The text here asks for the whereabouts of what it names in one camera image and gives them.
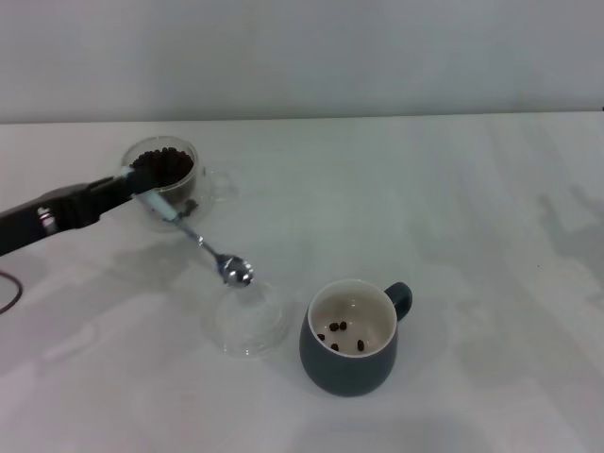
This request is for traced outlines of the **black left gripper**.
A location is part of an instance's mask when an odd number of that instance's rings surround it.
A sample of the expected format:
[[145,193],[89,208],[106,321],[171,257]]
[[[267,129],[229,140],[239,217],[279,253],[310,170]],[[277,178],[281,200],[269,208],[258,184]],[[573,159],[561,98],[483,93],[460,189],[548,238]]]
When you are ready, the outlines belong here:
[[123,166],[115,176],[46,193],[1,213],[1,254],[6,255],[58,233],[88,227],[128,202],[133,193],[156,188],[149,170]]

